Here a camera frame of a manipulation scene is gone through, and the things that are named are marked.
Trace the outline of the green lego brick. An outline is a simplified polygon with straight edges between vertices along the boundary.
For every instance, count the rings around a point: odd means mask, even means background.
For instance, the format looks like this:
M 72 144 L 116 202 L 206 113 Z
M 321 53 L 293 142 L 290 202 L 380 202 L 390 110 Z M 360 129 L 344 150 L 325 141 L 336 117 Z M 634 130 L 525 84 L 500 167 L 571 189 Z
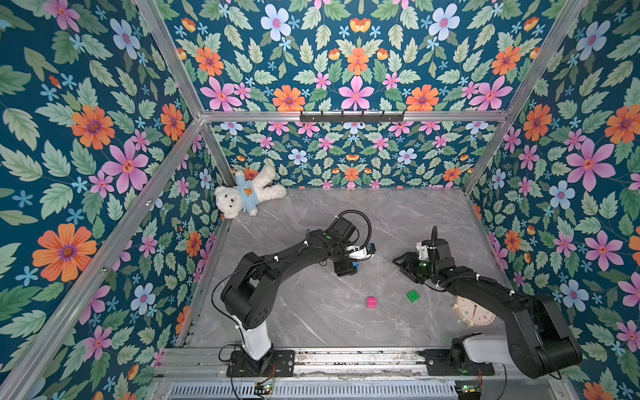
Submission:
M 411 291 L 407 292 L 406 296 L 407 296 L 408 300 L 411 303 L 415 303 L 416 301 L 418 301 L 420 299 L 420 295 L 416 290 L 411 290 Z

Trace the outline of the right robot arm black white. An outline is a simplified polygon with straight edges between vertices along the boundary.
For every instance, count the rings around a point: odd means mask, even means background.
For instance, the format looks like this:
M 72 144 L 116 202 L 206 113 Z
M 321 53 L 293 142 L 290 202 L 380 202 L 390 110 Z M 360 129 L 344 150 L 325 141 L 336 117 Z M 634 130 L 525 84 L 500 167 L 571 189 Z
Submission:
M 437 227 L 433 227 L 430 239 L 417 243 L 415 252 L 395 258 L 393 264 L 412 282 L 433 283 L 437 291 L 471 301 L 503 321 L 503 336 L 471 334 L 453 339 L 452 367 L 499 363 L 515 366 L 529 378 L 540 378 L 583 360 L 582 350 L 552 298 L 517 293 L 493 278 L 456 265 Z

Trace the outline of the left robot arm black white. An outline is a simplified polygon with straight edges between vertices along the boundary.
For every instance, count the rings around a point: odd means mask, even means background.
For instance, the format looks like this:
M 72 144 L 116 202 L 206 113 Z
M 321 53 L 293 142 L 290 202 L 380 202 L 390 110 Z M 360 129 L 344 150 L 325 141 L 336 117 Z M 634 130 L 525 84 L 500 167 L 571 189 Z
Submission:
M 305 268 L 332 263 L 338 277 L 355 275 L 361 262 L 375 255 L 369 217 L 354 209 L 339 213 L 328 228 L 306 231 L 301 242 L 276 253 L 247 253 L 238 266 L 215 287 L 212 304 L 239 330 L 242 355 L 257 368 L 267 365 L 274 353 L 267 320 L 282 284 Z

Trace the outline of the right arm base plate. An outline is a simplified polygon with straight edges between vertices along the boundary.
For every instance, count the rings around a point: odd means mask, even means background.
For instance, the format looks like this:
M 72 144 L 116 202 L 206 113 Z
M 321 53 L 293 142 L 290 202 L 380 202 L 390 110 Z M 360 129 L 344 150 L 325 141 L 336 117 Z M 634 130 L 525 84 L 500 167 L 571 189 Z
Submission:
M 457 348 L 424 349 L 418 352 L 423 357 L 430 376 L 494 376 L 495 369 L 491 363 L 475 363 Z

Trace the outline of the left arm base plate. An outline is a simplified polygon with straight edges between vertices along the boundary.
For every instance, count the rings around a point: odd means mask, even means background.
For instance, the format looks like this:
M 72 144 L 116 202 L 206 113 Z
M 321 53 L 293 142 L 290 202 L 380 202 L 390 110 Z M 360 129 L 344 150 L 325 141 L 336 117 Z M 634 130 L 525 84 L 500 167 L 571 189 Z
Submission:
M 291 378 L 295 367 L 295 351 L 271 350 L 260 360 L 254 360 L 243 350 L 232 352 L 226 376 L 228 378 Z

